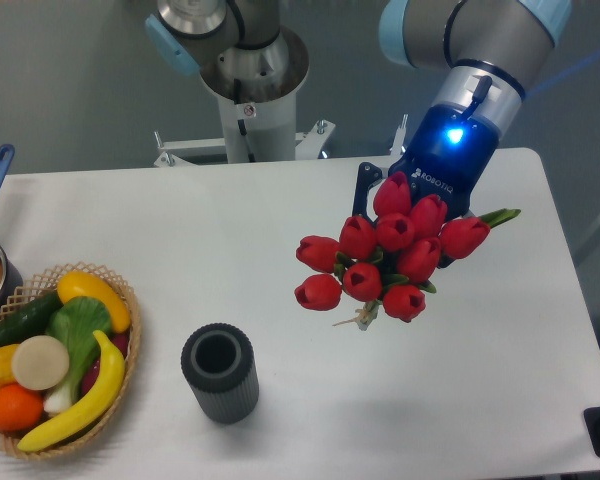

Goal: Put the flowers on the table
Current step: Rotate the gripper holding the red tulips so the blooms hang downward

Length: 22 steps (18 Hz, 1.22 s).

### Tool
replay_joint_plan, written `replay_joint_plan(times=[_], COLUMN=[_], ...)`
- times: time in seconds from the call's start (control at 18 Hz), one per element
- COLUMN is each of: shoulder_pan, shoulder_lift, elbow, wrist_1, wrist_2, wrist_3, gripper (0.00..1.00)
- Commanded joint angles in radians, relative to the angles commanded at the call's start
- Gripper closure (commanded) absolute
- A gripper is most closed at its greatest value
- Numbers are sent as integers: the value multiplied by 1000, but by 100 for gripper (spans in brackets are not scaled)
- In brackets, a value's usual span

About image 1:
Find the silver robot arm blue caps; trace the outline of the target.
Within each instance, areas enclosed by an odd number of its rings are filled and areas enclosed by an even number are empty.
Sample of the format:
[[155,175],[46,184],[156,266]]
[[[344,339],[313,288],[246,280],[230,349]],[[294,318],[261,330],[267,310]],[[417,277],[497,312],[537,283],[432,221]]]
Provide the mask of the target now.
[[[378,38],[384,56],[447,78],[394,171],[411,196],[435,194],[448,217],[470,196],[569,18],[567,1],[392,1]],[[232,163],[316,157],[316,133],[296,135],[296,94],[309,69],[305,44],[275,1],[161,1],[145,22],[161,57],[197,75],[216,97]]]

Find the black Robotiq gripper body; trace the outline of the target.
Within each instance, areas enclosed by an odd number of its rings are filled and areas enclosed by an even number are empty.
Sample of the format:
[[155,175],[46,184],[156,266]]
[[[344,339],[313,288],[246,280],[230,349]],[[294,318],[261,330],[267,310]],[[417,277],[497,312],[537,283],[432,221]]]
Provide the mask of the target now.
[[499,144],[491,126],[448,105],[431,107],[402,157],[389,173],[403,172],[417,203],[437,195],[448,219],[465,215],[471,193]]

